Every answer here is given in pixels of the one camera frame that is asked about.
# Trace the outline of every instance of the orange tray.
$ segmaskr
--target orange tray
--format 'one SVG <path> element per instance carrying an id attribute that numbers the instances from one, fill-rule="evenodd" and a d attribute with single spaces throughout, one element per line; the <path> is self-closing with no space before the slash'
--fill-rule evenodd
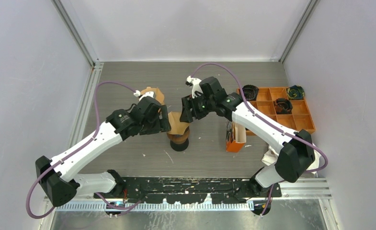
<path id="1" fill-rule="evenodd" d="M 287 88 L 270 87 L 259 89 L 260 90 L 258 91 L 257 100 L 249 102 L 260 112 L 288 128 L 297 131 L 304 129 L 311 134 L 316 131 L 305 98 L 303 100 L 290 100 L 293 107 L 291 111 L 292 114 L 277 115 L 273 102 L 278 98 L 288 99 L 288 96 L 286 95 Z M 246 135 L 255 136 L 255 134 L 250 130 L 246 130 Z"/>

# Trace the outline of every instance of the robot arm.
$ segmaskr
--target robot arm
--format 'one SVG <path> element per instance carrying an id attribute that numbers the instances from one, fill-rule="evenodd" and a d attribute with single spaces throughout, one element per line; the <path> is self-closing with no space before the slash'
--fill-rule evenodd
<path id="1" fill-rule="evenodd" d="M 283 180 L 295 182 L 315 160 L 311 147 L 284 135 L 293 134 L 312 143 L 307 131 L 297 132 L 287 128 L 250 105 L 254 113 L 251 112 L 240 95 L 235 92 L 227 95 L 214 77 L 202 81 L 188 77 L 186 84 L 191 86 L 193 91 L 191 95 L 182 98 L 181 122 L 190 123 L 194 118 L 201 119 L 209 112 L 216 112 L 218 116 L 243 125 L 280 153 L 275 164 L 262 168 L 251 178 L 254 192 L 263 192 L 265 188 Z M 263 120 L 279 127 L 283 132 L 278 132 Z"/>
<path id="2" fill-rule="evenodd" d="M 67 151 L 51 159 L 42 156 L 35 162 L 37 176 L 51 165 L 62 162 L 40 181 L 53 206 L 64 205 L 75 195 L 101 192 L 117 196 L 123 192 L 125 182 L 114 170 L 101 174 L 78 173 L 97 156 L 130 136 L 167 132 L 171 129 L 167 107 L 156 101 L 154 96 L 153 92 L 142 95 L 139 103 L 130 112 L 124 109 L 114 111 L 99 126 L 96 138 L 66 161 L 62 159 L 90 141 L 93 133 Z"/>

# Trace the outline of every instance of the orange cardboard box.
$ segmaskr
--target orange cardboard box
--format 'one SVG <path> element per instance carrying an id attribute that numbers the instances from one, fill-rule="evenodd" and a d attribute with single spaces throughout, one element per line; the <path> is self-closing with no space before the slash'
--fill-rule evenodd
<path id="1" fill-rule="evenodd" d="M 246 128 L 242 125 L 229 121 L 226 130 L 226 151 L 240 151 L 247 141 Z"/>

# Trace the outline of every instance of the white wall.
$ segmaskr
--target white wall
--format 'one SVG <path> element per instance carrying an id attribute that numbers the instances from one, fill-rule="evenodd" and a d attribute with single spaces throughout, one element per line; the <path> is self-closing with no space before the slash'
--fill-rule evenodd
<path id="1" fill-rule="evenodd" d="M 278 60 L 309 0 L 64 0 L 101 61 Z"/>
<path id="2" fill-rule="evenodd" d="M 285 70 L 305 88 L 344 229 L 376 229 L 376 0 L 320 1 Z"/>
<path id="3" fill-rule="evenodd" d="M 51 1 L 0 1 L 0 229 L 36 229 L 35 160 L 68 146 L 90 66 Z M 37 188 L 32 207 L 42 214 Z"/>

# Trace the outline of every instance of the orange box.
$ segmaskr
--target orange box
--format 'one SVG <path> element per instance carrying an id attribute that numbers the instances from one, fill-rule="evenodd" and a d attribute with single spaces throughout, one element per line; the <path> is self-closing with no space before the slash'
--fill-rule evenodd
<path id="1" fill-rule="evenodd" d="M 226 151 L 238 152 L 247 141 L 246 128 L 229 121 L 226 127 Z"/>
<path id="2" fill-rule="evenodd" d="M 297 131 L 301 131 L 302 129 L 304 129 L 308 131 L 310 134 L 316 131 L 315 125 L 313 124 L 312 116 L 309 112 L 308 104 L 306 103 L 306 98 L 304 98 L 303 100 L 289 99 L 293 107 L 291 114 L 276 115 L 276 110 L 273 103 L 278 98 L 288 99 L 288 95 L 286 93 L 287 88 L 259 87 L 259 89 L 260 91 L 258 92 L 257 100 L 249 102 L 260 112 L 288 128 Z M 246 130 L 246 134 L 247 136 L 255 136 L 255 134 L 250 130 Z"/>

